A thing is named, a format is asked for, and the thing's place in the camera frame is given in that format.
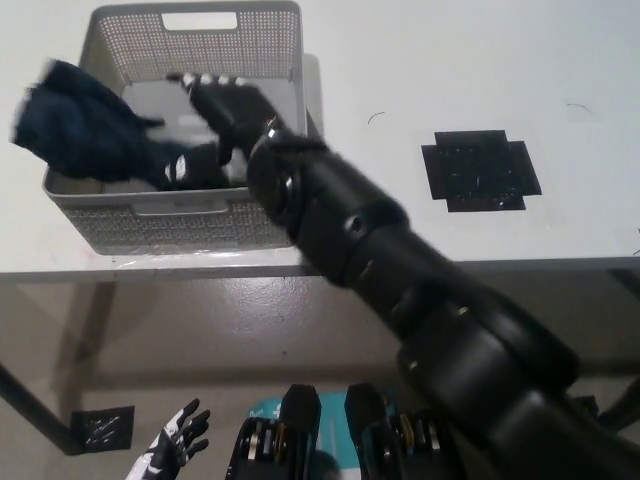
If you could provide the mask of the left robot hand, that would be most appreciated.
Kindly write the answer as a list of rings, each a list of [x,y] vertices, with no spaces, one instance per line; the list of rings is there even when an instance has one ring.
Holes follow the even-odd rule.
[[[211,412],[197,413],[200,400],[193,399],[160,430],[147,450],[139,456],[126,480],[174,480],[193,457],[206,449],[203,435],[209,428]]]

